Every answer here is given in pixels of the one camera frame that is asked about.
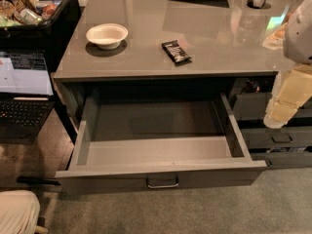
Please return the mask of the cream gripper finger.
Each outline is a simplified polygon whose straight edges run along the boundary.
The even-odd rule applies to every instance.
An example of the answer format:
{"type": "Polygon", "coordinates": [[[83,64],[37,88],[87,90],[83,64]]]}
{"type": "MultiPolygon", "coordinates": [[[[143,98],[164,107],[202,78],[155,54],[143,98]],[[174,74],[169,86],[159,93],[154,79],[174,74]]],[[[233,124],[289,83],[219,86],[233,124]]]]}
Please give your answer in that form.
{"type": "Polygon", "coordinates": [[[270,129],[281,129],[311,97],[311,65],[296,64],[290,70],[280,71],[265,110],[264,125],[270,129]]]}

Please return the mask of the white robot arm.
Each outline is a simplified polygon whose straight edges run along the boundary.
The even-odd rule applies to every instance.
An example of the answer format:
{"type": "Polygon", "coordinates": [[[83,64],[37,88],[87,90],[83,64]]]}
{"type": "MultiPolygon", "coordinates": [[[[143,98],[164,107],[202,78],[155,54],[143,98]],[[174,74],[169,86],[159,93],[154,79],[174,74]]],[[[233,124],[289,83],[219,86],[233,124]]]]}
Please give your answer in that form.
{"type": "Polygon", "coordinates": [[[287,125],[312,97],[312,0],[303,0],[290,16],[283,52],[294,66],[280,71],[275,78],[263,119],[264,125],[270,129],[287,125]]]}

